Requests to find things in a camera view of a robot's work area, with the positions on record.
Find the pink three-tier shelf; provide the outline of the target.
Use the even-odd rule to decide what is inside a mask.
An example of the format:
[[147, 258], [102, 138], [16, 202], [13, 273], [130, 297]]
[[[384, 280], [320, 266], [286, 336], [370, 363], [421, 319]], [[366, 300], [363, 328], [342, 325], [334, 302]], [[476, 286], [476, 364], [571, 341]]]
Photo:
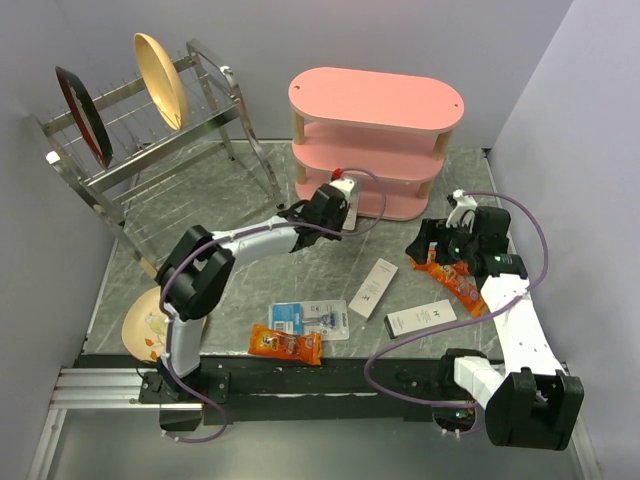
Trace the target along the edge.
[[422, 215], [465, 110], [453, 87], [428, 77], [316, 67], [291, 81], [288, 96], [299, 198], [342, 169], [360, 182], [359, 215]]

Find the blue razor blister pack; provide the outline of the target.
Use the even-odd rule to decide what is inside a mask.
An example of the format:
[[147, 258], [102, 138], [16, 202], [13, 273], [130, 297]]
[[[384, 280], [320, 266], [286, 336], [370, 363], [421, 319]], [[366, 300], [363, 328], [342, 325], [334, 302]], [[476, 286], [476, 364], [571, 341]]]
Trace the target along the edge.
[[295, 336], [319, 333], [324, 341], [346, 341], [350, 336], [344, 300], [275, 303], [268, 309], [268, 325]]
[[359, 206], [359, 193], [352, 193], [348, 201], [348, 211], [345, 221], [342, 225], [342, 230], [345, 232], [352, 232], [356, 229], [358, 206]]

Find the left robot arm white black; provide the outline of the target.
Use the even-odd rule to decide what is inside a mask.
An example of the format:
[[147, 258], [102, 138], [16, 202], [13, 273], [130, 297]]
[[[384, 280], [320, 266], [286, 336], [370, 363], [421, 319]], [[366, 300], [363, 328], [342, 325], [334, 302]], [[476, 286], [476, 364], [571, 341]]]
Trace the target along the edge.
[[156, 276], [160, 308], [169, 317], [162, 387], [172, 399], [184, 402], [197, 393], [203, 322], [231, 274], [254, 261], [312, 246], [321, 237], [339, 239], [354, 189], [355, 181], [343, 177], [261, 223], [221, 232], [200, 225], [187, 230]]

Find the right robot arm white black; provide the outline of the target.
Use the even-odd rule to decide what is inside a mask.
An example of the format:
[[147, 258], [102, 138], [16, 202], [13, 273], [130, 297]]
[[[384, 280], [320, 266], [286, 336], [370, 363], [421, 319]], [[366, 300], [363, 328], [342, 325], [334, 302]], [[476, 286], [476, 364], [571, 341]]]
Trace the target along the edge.
[[406, 252], [419, 265], [465, 264], [501, 344], [502, 372], [478, 354], [455, 354], [437, 375], [439, 390], [449, 398], [471, 394], [484, 409], [492, 444], [561, 451], [569, 444], [584, 388], [565, 372], [544, 335], [527, 269], [508, 251], [510, 220], [501, 208], [456, 209], [451, 219], [423, 220]]

